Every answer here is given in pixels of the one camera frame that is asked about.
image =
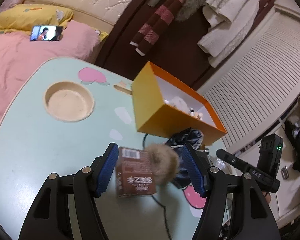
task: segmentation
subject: brown and pink scarf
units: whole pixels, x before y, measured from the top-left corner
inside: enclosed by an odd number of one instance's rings
[[[173,21],[186,0],[166,0],[140,28],[130,42],[144,56]]]

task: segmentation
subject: smartphone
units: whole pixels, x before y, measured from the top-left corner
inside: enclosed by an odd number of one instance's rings
[[[30,41],[60,41],[62,26],[35,25],[32,28]]]

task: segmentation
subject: pink blanket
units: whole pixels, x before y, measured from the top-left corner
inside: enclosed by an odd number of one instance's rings
[[[0,34],[0,120],[24,82],[45,61],[59,56],[87,60],[100,43],[88,25],[70,21],[60,41],[29,41],[22,32]]]

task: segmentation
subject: blue gripper pad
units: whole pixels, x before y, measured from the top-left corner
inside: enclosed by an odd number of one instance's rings
[[[116,144],[112,147],[108,158],[106,159],[101,171],[98,175],[97,189],[96,194],[98,197],[101,196],[103,192],[106,191],[109,181],[111,179],[111,175],[115,168],[115,164],[117,163],[119,157],[119,148]]]
[[[194,191],[203,196],[205,190],[203,186],[203,176],[199,171],[197,164],[191,156],[190,150],[184,145],[181,149],[181,157],[191,179]]]

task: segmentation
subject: cardboard box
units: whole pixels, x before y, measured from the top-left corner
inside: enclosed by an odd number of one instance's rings
[[[156,193],[149,152],[119,147],[115,172],[118,197]]]
[[[181,97],[194,111],[203,113],[203,121],[165,103],[164,100],[170,101],[175,96]],[[170,138],[192,127],[203,132],[205,145],[211,145],[226,134],[218,115],[204,97],[151,62],[146,63],[133,81],[132,97],[139,132]]]

